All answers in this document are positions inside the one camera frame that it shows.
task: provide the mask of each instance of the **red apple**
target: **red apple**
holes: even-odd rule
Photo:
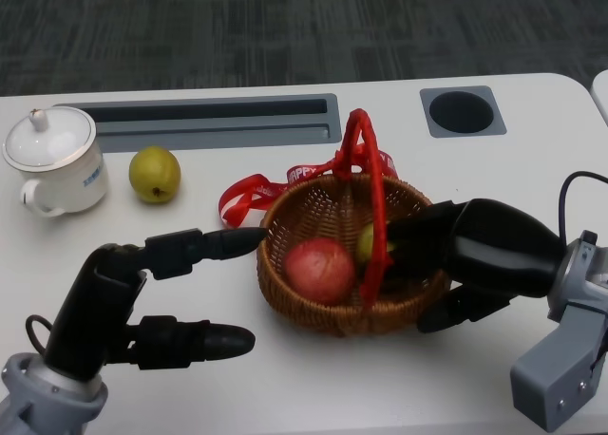
[[[332,238],[311,238],[285,256],[285,274],[298,294],[322,305],[339,305],[352,292],[354,263],[342,244]]]

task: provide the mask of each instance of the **yellow pear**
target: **yellow pear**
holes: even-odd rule
[[[366,264],[371,259],[371,250],[373,248],[373,223],[366,225],[359,234],[357,239],[357,250],[355,259],[357,264]],[[387,243],[387,252],[392,252],[395,245],[392,242]]]
[[[141,200],[167,202],[180,188],[180,164],[168,150],[157,146],[146,147],[131,160],[129,181]]]

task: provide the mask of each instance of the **red basket handle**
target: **red basket handle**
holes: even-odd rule
[[[367,152],[366,168],[370,172],[371,209],[373,210],[371,260],[360,288],[364,307],[368,309],[375,303],[384,272],[392,261],[387,252],[387,213],[382,179],[382,157],[378,150],[378,142],[371,126],[370,116],[365,110],[356,109],[351,112],[346,124],[342,148],[335,154],[332,171],[343,180],[350,179],[355,148],[360,134],[363,136],[364,148]]]

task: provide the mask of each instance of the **cable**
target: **cable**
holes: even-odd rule
[[[36,332],[34,332],[34,327],[33,327],[34,322],[38,322],[38,323],[42,324],[45,328],[48,329],[48,331],[53,329],[53,325],[50,324],[50,321],[43,318],[39,314],[32,314],[32,315],[28,316],[28,319],[26,319],[26,332],[28,333],[28,339],[31,342],[31,345],[34,347],[34,349],[36,351],[38,351],[38,354],[43,355],[46,350],[45,350],[45,347],[43,347],[40,344],[38,337],[36,337]]]
[[[558,206],[558,223],[560,228],[560,242],[563,246],[564,250],[568,246],[568,242],[566,240],[566,193],[568,192],[568,187],[572,180],[578,177],[586,177],[589,179],[603,181],[608,184],[608,178],[601,176],[600,174],[596,174],[595,172],[587,172],[587,171],[579,171],[574,174],[570,174],[566,180],[563,181],[563,185],[560,190],[560,201]]]

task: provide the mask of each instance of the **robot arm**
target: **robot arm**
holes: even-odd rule
[[[441,269],[462,283],[423,313],[421,332],[478,321],[518,295],[548,297],[549,318],[560,324],[511,369],[516,409],[553,431],[595,395],[608,331],[608,249],[596,247],[595,234],[566,248],[524,212],[474,199],[432,205],[391,223],[388,235],[398,244],[396,272]]]
[[[266,230],[245,228],[203,234],[199,230],[151,237],[145,247],[105,245],[79,272],[44,349],[16,354],[2,379],[9,397],[0,403],[1,435],[83,433],[101,412],[107,388],[105,364],[138,364],[140,369],[181,369],[191,362],[246,354],[256,338],[237,326],[209,321],[181,323],[173,316],[145,316],[127,326],[148,269],[157,280],[190,274],[202,259],[229,259],[252,252]]]

